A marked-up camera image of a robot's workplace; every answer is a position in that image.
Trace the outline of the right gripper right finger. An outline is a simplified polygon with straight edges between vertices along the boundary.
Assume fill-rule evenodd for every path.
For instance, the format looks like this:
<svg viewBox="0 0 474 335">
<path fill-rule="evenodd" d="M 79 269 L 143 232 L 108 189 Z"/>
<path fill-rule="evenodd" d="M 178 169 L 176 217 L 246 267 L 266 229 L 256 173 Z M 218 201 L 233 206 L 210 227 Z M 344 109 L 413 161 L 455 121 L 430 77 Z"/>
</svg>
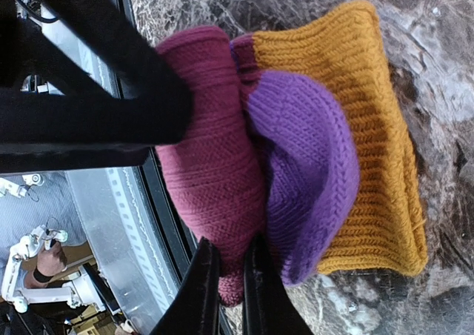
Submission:
<svg viewBox="0 0 474 335">
<path fill-rule="evenodd" d="M 255 236 L 244 258 L 244 334 L 311 334 L 293 306 L 264 237 Z"/>
</svg>

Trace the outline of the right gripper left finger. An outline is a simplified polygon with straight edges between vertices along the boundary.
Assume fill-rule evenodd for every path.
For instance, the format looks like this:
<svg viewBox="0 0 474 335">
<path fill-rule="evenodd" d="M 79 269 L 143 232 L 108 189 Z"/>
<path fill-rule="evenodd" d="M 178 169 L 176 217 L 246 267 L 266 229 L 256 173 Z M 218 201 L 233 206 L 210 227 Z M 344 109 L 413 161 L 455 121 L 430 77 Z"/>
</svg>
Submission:
<svg viewBox="0 0 474 335">
<path fill-rule="evenodd" d="M 201 238 L 181 287 L 152 334 L 217 334 L 220 255 Z"/>
</svg>

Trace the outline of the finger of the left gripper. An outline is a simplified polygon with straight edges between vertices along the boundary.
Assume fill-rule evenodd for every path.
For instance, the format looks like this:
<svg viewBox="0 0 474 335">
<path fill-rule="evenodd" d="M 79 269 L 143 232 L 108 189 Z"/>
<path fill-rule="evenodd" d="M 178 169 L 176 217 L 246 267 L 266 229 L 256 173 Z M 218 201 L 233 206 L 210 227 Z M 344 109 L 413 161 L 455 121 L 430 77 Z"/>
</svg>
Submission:
<svg viewBox="0 0 474 335">
<path fill-rule="evenodd" d="M 40 0 L 85 52 L 120 78 L 136 99 L 158 89 L 189 87 L 111 0 Z M 105 92 L 69 50 L 16 15 L 16 0 L 1 0 L 1 89 L 44 95 Z"/>
<path fill-rule="evenodd" d="M 136 99 L 105 92 L 36 95 L 1 89 L 1 172 L 130 167 L 152 147 L 185 135 L 193 112 L 186 87 Z"/>
</svg>

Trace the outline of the magenta purple sock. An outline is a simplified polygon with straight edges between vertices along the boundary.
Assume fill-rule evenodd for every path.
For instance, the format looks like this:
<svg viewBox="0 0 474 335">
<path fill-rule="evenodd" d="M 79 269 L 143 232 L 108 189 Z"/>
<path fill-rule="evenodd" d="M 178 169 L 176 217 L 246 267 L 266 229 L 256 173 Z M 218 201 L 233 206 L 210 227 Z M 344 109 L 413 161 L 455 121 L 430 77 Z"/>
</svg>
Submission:
<svg viewBox="0 0 474 335">
<path fill-rule="evenodd" d="M 257 233 L 285 285 L 314 273 L 423 271 L 415 154 L 371 3 L 236 39 L 195 27 L 157 51 L 193 90 L 195 112 L 184 140 L 156 152 L 179 216 L 220 251 L 223 305 L 244 297 Z"/>
</svg>

